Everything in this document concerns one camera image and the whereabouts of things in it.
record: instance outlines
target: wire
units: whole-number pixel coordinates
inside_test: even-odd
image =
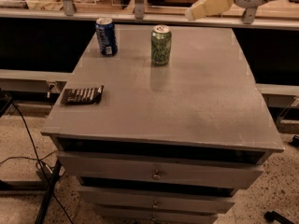
[[[29,129],[28,129],[27,122],[26,122],[24,116],[22,115],[21,111],[19,110],[19,108],[18,108],[16,105],[14,105],[13,103],[12,103],[12,105],[16,108],[16,110],[18,111],[18,113],[19,113],[20,116],[21,116],[21,119],[22,119],[23,122],[24,122],[24,125],[25,125],[25,127],[26,127],[26,131],[28,132],[28,135],[29,135],[29,137],[30,137],[32,146],[33,146],[33,148],[34,148],[34,151],[35,151],[35,154],[36,154],[36,158],[37,158],[38,164],[39,164],[40,167],[42,167],[41,159],[39,159],[39,157],[38,157],[37,150],[36,150],[36,146],[35,146],[35,142],[34,142],[34,140],[33,140],[33,138],[32,138],[32,135],[30,134],[30,131],[29,131]],[[48,184],[49,184],[50,182],[49,182],[49,180],[48,180],[48,178],[47,178],[47,176],[46,176],[46,174],[45,174],[44,169],[41,169],[41,171],[42,171],[43,175],[45,176],[45,178],[46,178],[46,180],[47,180],[47,182],[48,182]],[[56,195],[55,195],[54,192],[53,192],[53,197],[55,198],[56,202],[57,202],[57,203],[61,206],[61,208],[63,209],[63,211],[64,211],[64,213],[66,214],[66,216],[67,216],[68,220],[70,221],[70,223],[73,224],[72,219],[70,218],[70,216],[68,215],[68,213],[66,212],[65,208],[64,208],[63,205],[60,203],[60,201],[58,200],[58,198],[56,197]]]
[[[51,152],[50,154],[48,154],[47,156],[45,156],[44,158],[40,159],[41,161],[45,160],[48,156],[52,155],[53,153],[58,152],[58,150],[55,150],[53,152]],[[5,163],[6,161],[9,160],[21,160],[21,159],[25,159],[25,160],[30,160],[30,161],[37,161],[36,158],[30,158],[30,157],[26,157],[26,156],[11,156],[8,157],[7,159],[0,161],[0,165],[2,165],[3,163]]]

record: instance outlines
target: speckled floor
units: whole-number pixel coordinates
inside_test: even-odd
[[[54,144],[39,131],[49,113],[48,108],[20,107],[25,116],[39,157],[55,150]],[[263,224],[266,211],[275,210],[293,223],[299,223],[299,148],[288,142],[293,134],[282,134],[285,151],[274,154],[264,164],[265,172],[248,189],[235,196],[234,207],[220,215],[215,224]],[[10,156],[35,157],[28,134],[21,117],[15,112],[12,116],[0,118],[0,161]],[[55,155],[45,159],[54,165]],[[9,160],[0,165],[1,180],[39,180],[36,162],[29,160]],[[138,224],[147,221],[97,216],[93,207],[82,201],[76,192],[78,181],[64,175],[55,187],[55,194],[61,201],[74,223]],[[10,192],[0,191],[0,223],[34,223],[43,198],[42,191]],[[64,212],[55,200],[51,200],[44,223],[69,223]]]

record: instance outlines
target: drawer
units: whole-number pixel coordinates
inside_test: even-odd
[[[193,213],[158,212],[150,210],[110,208],[96,205],[95,213],[102,217],[125,217],[134,219],[152,220],[154,222],[169,221],[180,223],[211,224],[218,218],[217,215],[196,215]]]
[[[231,198],[158,191],[79,187],[78,192],[87,203],[157,210],[225,214],[234,205]]]
[[[247,189],[263,172],[244,163],[194,161],[99,153],[60,152],[70,175]]]

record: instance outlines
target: soda can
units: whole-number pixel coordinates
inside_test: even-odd
[[[151,31],[151,61],[164,65],[169,62],[171,50],[171,31],[166,25],[157,25]]]
[[[115,25],[110,18],[101,18],[96,21],[95,31],[101,53],[104,56],[113,56],[118,52],[115,37]]]

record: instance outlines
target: can top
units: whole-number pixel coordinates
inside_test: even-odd
[[[168,34],[170,29],[166,25],[157,25],[153,28],[153,31],[157,34]]]
[[[112,19],[110,18],[100,18],[96,21],[96,23],[101,24],[101,25],[108,25],[112,23]]]

